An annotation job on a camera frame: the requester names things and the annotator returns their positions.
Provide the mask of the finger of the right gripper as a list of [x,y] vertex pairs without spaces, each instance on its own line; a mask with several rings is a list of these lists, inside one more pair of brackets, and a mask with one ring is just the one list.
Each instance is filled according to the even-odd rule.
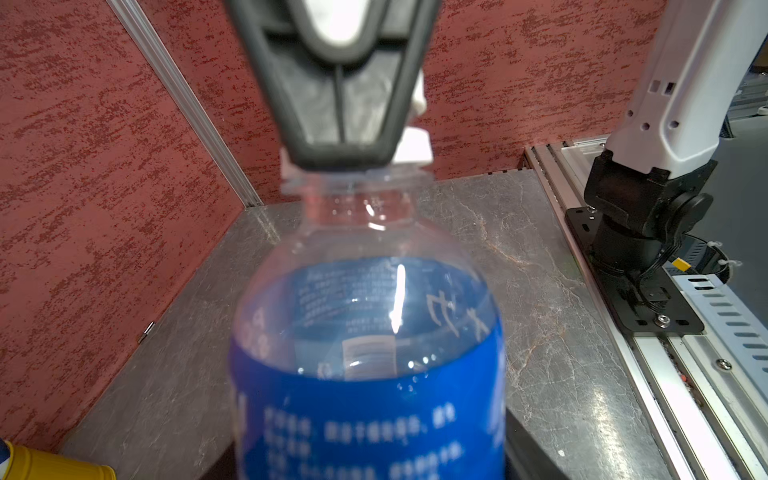
[[392,164],[438,1],[228,1],[283,147],[304,171]]

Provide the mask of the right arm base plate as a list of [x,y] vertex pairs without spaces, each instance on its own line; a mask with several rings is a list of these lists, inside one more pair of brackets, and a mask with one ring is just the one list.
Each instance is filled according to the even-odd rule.
[[565,220],[622,333],[682,337],[704,332],[702,320],[664,269],[635,282],[628,274],[598,263],[594,242],[602,220],[600,212],[588,207],[570,208]]

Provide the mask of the aluminium mounting rail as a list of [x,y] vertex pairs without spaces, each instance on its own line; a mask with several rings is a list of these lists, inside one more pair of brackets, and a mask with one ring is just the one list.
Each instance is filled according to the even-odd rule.
[[[767,400],[745,371],[729,361],[719,338],[706,330],[682,337],[627,335],[611,318],[565,220],[570,208],[595,210],[585,203],[583,189],[591,161],[603,145],[601,138],[538,145],[526,149],[525,161],[554,208],[662,457],[677,479],[763,479],[767,475]],[[679,255],[689,269],[666,265],[664,270],[671,277],[714,274],[749,308],[741,297],[752,281],[748,264],[721,231],[701,224]]]

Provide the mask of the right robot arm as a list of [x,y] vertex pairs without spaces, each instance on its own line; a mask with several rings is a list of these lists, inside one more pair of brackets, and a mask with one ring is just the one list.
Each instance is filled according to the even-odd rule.
[[[436,1],[230,1],[292,172],[426,166],[422,65]],[[620,127],[584,191],[601,213],[605,270],[645,274],[680,247],[711,204],[722,123],[767,34],[763,1],[671,1]]]

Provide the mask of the yellow pencil cup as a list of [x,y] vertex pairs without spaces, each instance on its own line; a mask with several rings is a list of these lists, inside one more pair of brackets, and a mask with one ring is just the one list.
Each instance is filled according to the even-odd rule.
[[5,480],[116,480],[115,471],[1,440],[1,478]]

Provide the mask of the clear bottle blue label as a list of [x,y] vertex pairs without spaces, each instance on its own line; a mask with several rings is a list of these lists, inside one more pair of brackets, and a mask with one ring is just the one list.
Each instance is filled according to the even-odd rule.
[[229,351],[242,479],[501,479],[493,295],[421,217],[414,166],[286,175],[298,229],[244,292]]

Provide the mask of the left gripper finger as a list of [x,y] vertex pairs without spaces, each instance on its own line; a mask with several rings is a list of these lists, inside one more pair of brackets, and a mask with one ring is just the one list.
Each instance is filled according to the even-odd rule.
[[505,479],[568,480],[507,408],[505,416]]

